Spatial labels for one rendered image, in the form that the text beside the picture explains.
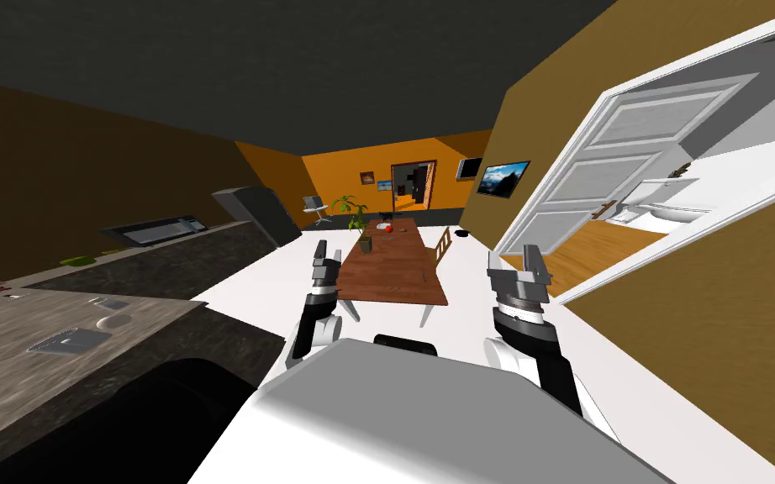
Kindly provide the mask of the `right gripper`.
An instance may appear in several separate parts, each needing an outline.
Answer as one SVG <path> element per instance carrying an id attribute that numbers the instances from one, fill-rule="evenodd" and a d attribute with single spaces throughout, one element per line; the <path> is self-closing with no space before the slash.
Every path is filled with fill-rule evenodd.
<path id="1" fill-rule="evenodd" d="M 496 309 L 509 316 L 541 316 L 550 303 L 547 286 L 551 274 L 537 245 L 524 245 L 524 270 L 516 271 L 494 251 L 488 252 L 488 269 Z"/>

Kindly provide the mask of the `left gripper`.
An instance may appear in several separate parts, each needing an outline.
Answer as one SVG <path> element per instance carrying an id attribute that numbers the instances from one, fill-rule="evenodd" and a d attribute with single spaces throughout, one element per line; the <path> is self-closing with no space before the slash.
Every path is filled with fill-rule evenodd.
<path id="1" fill-rule="evenodd" d="M 313 261 L 312 291 L 335 291 L 336 281 L 342 265 L 341 250 L 335 250 L 330 258 L 325 258 L 327 241 L 321 239 L 316 246 Z"/>

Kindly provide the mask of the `white office chair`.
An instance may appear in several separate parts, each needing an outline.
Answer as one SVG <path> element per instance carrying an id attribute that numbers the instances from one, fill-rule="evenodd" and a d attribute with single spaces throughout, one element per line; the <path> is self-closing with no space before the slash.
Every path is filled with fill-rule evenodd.
<path id="1" fill-rule="evenodd" d="M 321 223 L 330 222 L 332 219 L 327 214 L 327 205 L 322 202 L 322 199 L 318 196 L 305 197 L 303 199 L 305 213 L 315 214 L 318 219 L 313 222 L 314 226 L 319 226 Z"/>

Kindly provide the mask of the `brown wooden dining table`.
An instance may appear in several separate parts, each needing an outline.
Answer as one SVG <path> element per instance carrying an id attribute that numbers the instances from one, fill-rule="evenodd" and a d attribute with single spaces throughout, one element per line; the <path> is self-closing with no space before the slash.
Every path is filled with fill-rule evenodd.
<path id="1" fill-rule="evenodd" d="M 421 325 L 433 307 L 448 304 L 414 219 L 365 222 L 367 206 L 352 196 L 343 196 L 331 206 L 349 213 L 349 230 L 358 233 L 356 247 L 342 263 L 337 280 L 339 304 L 355 321 L 360 316 L 354 302 L 421 305 Z"/>

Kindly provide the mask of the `dark grey refrigerator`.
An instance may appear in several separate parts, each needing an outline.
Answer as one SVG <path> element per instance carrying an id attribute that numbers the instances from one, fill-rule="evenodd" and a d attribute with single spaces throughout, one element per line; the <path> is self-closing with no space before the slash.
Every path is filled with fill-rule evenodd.
<path id="1" fill-rule="evenodd" d="M 212 197 L 236 221 L 253 223 L 277 248 L 302 235 L 276 193 L 269 187 L 225 189 L 213 193 Z"/>

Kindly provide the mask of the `wooden chair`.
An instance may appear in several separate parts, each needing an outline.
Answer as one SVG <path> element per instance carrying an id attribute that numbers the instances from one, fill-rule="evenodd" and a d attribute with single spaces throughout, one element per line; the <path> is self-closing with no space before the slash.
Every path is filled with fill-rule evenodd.
<path id="1" fill-rule="evenodd" d="M 438 266 L 442 261 L 445 253 L 451 246 L 451 243 L 451 230 L 450 228 L 446 228 L 444 233 L 440 235 L 440 238 L 438 239 L 435 246 L 426 248 L 430 260 L 434 266 Z"/>

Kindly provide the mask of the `white panelled door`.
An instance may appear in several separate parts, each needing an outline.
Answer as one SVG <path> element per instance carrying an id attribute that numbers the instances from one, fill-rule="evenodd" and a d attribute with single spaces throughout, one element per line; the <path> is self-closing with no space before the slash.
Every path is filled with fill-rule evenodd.
<path id="1" fill-rule="evenodd" d="M 608 97 L 552 168 L 495 247 L 552 253 L 605 203 L 622 201 L 645 179 L 671 178 L 686 164 L 680 142 L 729 102 L 754 74 L 625 92 Z"/>

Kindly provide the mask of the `white toilet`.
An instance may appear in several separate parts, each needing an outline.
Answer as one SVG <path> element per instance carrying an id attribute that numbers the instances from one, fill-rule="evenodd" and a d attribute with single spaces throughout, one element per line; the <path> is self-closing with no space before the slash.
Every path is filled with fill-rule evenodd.
<path id="1" fill-rule="evenodd" d="M 713 206 L 672 201 L 697 178 L 660 178 L 641 181 L 626 198 L 616 204 L 617 211 L 606 219 L 611 225 L 669 234 L 703 217 Z"/>

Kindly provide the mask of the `grey microwave oven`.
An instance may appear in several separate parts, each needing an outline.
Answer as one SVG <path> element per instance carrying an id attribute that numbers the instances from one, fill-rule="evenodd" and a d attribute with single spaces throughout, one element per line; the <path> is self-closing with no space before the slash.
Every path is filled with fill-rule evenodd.
<path id="1" fill-rule="evenodd" d="M 207 231 L 193 216 L 161 218 L 133 225 L 100 229 L 99 232 L 127 247 L 140 248 Z"/>

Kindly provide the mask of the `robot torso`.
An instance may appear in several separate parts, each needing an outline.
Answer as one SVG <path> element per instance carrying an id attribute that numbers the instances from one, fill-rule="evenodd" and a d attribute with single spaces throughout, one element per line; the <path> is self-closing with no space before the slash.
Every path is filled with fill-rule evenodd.
<path id="1" fill-rule="evenodd" d="M 188 484 L 674 484 L 521 375 L 340 339 L 261 384 Z"/>

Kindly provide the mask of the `grey flat tray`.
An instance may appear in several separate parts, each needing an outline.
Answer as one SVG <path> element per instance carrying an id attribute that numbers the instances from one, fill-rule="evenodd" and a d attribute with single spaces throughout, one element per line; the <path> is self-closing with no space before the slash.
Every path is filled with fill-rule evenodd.
<path id="1" fill-rule="evenodd" d="M 45 339 L 31 347 L 27 353 L 54 355 L 80 355 L 97 348 L 112 337 L 110 333 L 86 328 L 71 328 Z"/>

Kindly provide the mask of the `landscape picture on wall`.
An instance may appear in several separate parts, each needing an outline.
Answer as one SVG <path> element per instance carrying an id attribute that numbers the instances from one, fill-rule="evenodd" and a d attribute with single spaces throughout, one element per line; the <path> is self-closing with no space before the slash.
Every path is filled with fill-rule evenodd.
<path id="1" fill-rule="evenodd" d="M 483 172 L 477 194 L 510 198 L 529 166 L 528 161 L 488 166 Z"/>

